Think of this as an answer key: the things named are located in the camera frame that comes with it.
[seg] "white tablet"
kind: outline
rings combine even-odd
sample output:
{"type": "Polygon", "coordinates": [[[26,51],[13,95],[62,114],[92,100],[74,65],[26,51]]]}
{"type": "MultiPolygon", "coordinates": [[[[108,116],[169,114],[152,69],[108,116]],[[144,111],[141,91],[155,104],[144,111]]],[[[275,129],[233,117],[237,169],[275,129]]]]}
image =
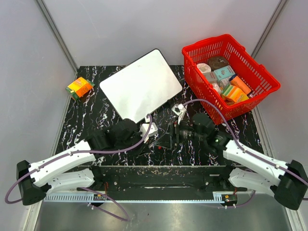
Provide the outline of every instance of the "white tablet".
{"type": "Polygon", "coordinates": [[[182,91],[158,49],[101,82],[100,88],[122,119],[136,123],[182,91]]]}

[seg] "light blue box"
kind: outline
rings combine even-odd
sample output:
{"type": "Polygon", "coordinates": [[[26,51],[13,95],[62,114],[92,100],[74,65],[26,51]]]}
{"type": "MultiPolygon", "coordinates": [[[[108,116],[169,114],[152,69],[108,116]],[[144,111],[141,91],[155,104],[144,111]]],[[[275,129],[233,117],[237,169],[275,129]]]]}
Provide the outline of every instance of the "light blue box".
{"type": "Polygon", "coordinates": [[[224,78],[228,78],[228,77],[231,77],[235,74],[235,72],[233,71],[232,67],[229,65],[229,66],[225,66],[225,67],[222,67],[220,69],[217,69],[214,71],[215,74],[216,74],[216,77],[217,77],[217,80],[220,81],[224,78]]]}

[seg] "marble table surface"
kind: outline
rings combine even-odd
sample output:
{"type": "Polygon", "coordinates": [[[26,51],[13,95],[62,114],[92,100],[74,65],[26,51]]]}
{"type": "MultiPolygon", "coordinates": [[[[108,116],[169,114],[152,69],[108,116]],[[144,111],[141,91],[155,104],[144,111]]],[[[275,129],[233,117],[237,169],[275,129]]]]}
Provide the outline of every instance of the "marble table surface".
{"type": "MultiPolygon", "coordinates": [[[[79,101],[71,99],[66,113],[61,135],[58,141],[56,153],[62,152],[74,146],[92,132],[110,126],[121,120],[113,106],[108,101],[99,83],[110,77],[124,66],[82,66],[78,77],[84,77],[95,84],[95,87],[83,96],[79,101]]],[[[173,103],[183,103],[196,96],[184,80],[184,68],[181,65],[170,66],[175,76],[183,85],[183,91],[175,96],[173,103]]],[[[198,112],[205,112],[200,103],[190,104],[184,120],[198,112]]],[[[157,135],[151,137],[150,142],[160,137],[170,122],[176,119],[169,105],[163,105],[152,113],[153,122],[159,127],[157,135]]],[[[260,138],[251,112],[228,121],[237,139],[263,153],[260,138]]],[[[217,126],[222,131],[228,129],[225,124],[217,126]]],[[[223,166],[233,164],[223,156],[210,153],[201,153],[199,147],[193,147],[190,141],[181,143],[173,150],[149,147],[140,155],[132,156],[130,153],[121,153],[102,156],[94,163],[88,165],[98,166],[223,166]]]]}

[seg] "product package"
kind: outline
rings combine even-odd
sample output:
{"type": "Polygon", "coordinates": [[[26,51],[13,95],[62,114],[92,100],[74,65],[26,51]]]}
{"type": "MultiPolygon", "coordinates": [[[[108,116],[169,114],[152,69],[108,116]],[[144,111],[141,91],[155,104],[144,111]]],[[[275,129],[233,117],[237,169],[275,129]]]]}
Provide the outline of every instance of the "product package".
{"type": "Polygon", "coordinates": [[[246,94],[246,95],[250,95],[252,90],[241,80],[240,77],[238,77],[238,75],[233,75],[230,79],[229,79],[230,83],[234,86],[237,86],[238,88],[242,89],[242,91],[246,94]]]}
{"type": "Polygon", "coordinates": [[[248,96],[240,88],[233,85],[226,86],[221,93],[221,96],[223,99],[227,99],[228,101],[234,103],[239,103],[249,99],[248,96]]]}
{"type": "Polygon", "coordinates": [[[211,67],[207,64],[201,63],[197,64],[197,68],[201,71],[202,74],[211,72],[211,67]]]}
{"type": "Polygon", "coordinates": [[[217,77],[214,72],[208,72],[203,74],[207,81],[211,84],[217,83],[217,77]]]}
{"type": "Polygon", "coordinates": [[[83,77],[79,77],[74,82],[66,87],[66,91],[71,95],[74,100],[78,100],[84,94],[86,94],[89,90],[91,90],[95,86],[94,83],[84,79],[83,77]]]}
{"type": "Polygon", "coordinates": [[[228,66],[229,62],[222,56],[214,56],[207,60],[207,64],[211,67],[212,71],[228,66]]]}
{"type": "Polygon", "coordinates": [[[224,78],[228,78],[231,77],[235,74],[235,72],[233,71],[232,67],[229,66],[225,66],[223,68],[217,69],[214,71],[214,73],[216,74],[217,80],[222,80],[224,78]]]}
{"type": "Polygon", "coordinates": [[[229,79],[230,79],[230,77],[223,78],[223,79],[217,81],[218,86],[220,87],[221,90],[224,90],[225,87],[230,84],[229,79]]]}
{"type": "Polygon", "coordinates": [[[218,92],[218,94],[220,95],[221,94],[221,89],[220,87],[218,86],[217,83],[212,83],[212,86],[213,88],[218,92]]]}

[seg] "white wall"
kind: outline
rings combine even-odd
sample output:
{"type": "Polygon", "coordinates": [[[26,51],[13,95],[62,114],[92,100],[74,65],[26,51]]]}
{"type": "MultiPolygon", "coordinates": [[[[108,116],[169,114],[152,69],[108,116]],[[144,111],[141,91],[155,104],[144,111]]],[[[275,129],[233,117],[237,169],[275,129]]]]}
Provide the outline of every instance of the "white wall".
{"type": "MultiPolygon", "coordinates": [[[[297,160],[308,173],[307,9],[307,0],[289,1],[256,60],[281,83],[281,89],[260,104],[276,158],[297,160]]],[[[307,221],[308,202],[300,209],[307,221]]]]}
{"type": "Polygon", "coordinates": [[[44,0],[77,65],[125,65],[229,33],[251,53],[279,0],[44,0]]]}
{"type": "Polygon", "coordinates": [[[74,72],[33,0],[2,1],[0,31],[0,226],[16,231],[26,207],[5,193],[19,161],[50,156],[74,72]]]}

